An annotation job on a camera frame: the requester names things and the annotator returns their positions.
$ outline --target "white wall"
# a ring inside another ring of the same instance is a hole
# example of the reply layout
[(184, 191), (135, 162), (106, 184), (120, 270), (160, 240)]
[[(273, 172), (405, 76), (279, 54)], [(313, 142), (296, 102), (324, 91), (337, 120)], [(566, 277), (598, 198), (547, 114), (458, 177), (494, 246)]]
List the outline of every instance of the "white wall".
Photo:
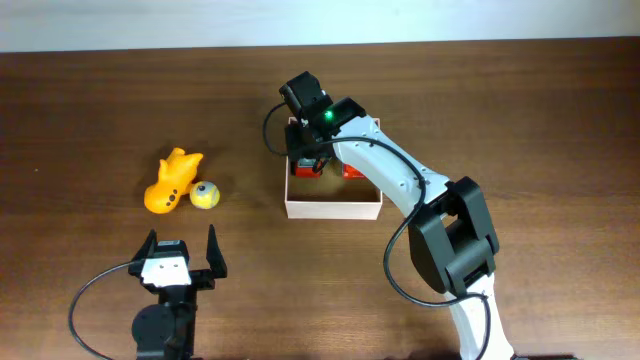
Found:
[(0, 0), (0, 51), (640, 34), (640, 0)]

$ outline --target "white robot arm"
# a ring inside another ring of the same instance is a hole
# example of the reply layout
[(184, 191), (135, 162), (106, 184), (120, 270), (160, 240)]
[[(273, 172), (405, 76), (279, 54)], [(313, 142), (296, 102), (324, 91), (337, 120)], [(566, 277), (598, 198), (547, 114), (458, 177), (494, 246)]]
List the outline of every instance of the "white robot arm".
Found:
[[(420, 164), (385, 136), (353, 100), (333, 103), (308, 72), (287, 82), (280, 94), (298, 119), (285, 131), (291, 161), (335, 156), (356, 168), (405, 216), (412, 216), (411, 258), (427, 284), (443, 293), (446, 300), (481, 294), (450, 307), (462, 359), (479, 358), (485, 340), (482, 358), (511, 359), (514, 351), (502, 330), (493, 291), (493, 256), (499, 245), (477, 184), (469, 178), (453, 183)], [(424, 201), (418, 204), (423, 191)], [(457, 215), (458, 219), (445, 228), (442, 219), (447, 215)], [(489, 318), (481, 298), (488, 304)], [(490, 336), (485, 339), (487, 321)]]

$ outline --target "box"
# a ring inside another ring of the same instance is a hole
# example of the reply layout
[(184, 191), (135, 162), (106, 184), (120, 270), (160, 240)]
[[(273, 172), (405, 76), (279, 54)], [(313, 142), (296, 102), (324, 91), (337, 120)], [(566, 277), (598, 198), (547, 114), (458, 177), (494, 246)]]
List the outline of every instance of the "box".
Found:
[(376, 220), (382, 208), (382, 191), (368, 179), (343, 179), (342, 164), (332, 159), (320, 178), (291, 174), (286, 159), (284, 205), (289, 219)]

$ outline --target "table surface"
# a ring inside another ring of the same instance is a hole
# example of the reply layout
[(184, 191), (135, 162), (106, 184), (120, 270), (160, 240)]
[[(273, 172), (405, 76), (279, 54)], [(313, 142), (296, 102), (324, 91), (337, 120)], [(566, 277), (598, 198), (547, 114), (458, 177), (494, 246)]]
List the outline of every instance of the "table surface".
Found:
[[(204, 267), (209, 223), (229, 278), (199, 296), (199, 356), (455, 353), (449, 312), (408, 303), (384, 278), (402, 220), (388, 199), (375, 222), (287, 219), (283, 160), (261, 123), (304, 70), (425, 165), (482, 186), (519, 353), (640, 353), (640, 39), (612, 38), (0, 55), (3, 358), (89, 358), (66, 327), (75, 291), (152, 228)], [(282, 144), (279, 125), (269, 133)], [(173, 146), (205, 154), (199, 176), (219, 186), (218, 207), (145, 210)], [(411, 293), (442, 298), (413, 269), (406, 235), (392, 269)], [(154, 301), (114, 274), (81, 299), (78, 331), (133, 358), (131, 321)]]

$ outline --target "yellow ball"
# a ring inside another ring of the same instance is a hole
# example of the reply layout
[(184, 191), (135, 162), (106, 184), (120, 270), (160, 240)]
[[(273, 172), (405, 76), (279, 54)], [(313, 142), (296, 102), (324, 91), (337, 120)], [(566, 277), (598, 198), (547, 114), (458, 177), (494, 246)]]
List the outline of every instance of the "yellow ball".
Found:
[(211, 209), (220, 201), (220, 191), (213, 183), (200, 181), (193, 185), (189, 198), (193, 206), (199, 209)]

